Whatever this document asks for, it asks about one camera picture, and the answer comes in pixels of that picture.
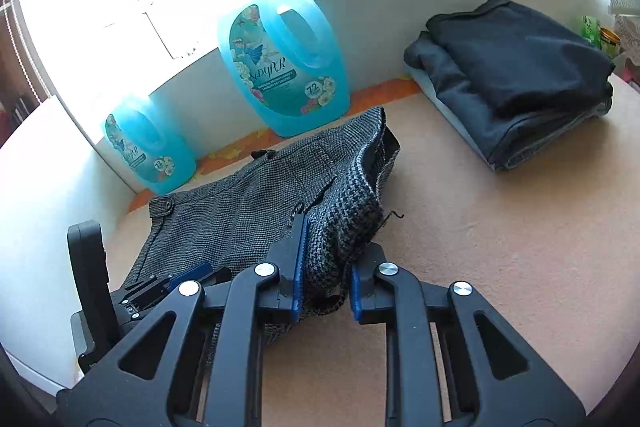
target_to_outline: folded black garment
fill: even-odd
[[[404,62],[494,169],[519,165],[611,107],[609,57],[531,8],[489,0],[473,12],[436,15],[426,26]]]
[[[262,260],[289,233],[292,213],[303,211],[309,219],[303,314],[334,311],[344,302],[351,263],[382,224],[380,190],[399,150],[384,110],[375,107],[267,151],[219,181],[155,197],[151,232],[124,286],[203,261],[236,276]]]

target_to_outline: houndstooth shorts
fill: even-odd
[[[203,261],[236,276],[289,232],[301,208],[309,218],[303,315],[332,312],[347,295],[351,263],[383,222],[380,190],[399,150],[375,107],[265,151],[224,179],[153,198],[151,232],[124,285]]]

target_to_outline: tan fabric surface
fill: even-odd
[[[386,106],[402,151],[383,204],[405,214],[376,237],[387,258],[426,282],[475,285],[587,410],[640,339],[640,96],[612,83],[607,117],[511,172],[492,172],[423,95]],[[146,207],[126,216],[108,244],[114,285],[147,216]],[[384,403],[384,328],[357,325],[348,307],[266,350],[266,427],[382,425]]]

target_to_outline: floral label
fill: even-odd
[[[229,47],[238,76],[262,105],[286,116],[303,116],[331,102],[331,77],[305,73],[276,47],[253,4],[236,17]]]
[[[175,165],[171,156],[152,156],[140,149],[124,136],[112,114],[107,117],[104,127],[113,148],[143,180],[160,183],[174,173]]]

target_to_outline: orange strip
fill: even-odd
[[[366,87],[351,95],[351,108],[347,112],[347,116],[353,116],[371,107],[393,102],[417,92],[421,92],[420,87],[410,78],[393,78],[377,86]],[[205,176],[238,160],[242,160],[253,151],[269,149],[283,139],[271,129],[258,129],[198,160],[198,168],[194,178]],[[137,208],[146,205],[154,196],[155,194],[151,190],[145,188],[131,200],[127,212],[133,212]]]

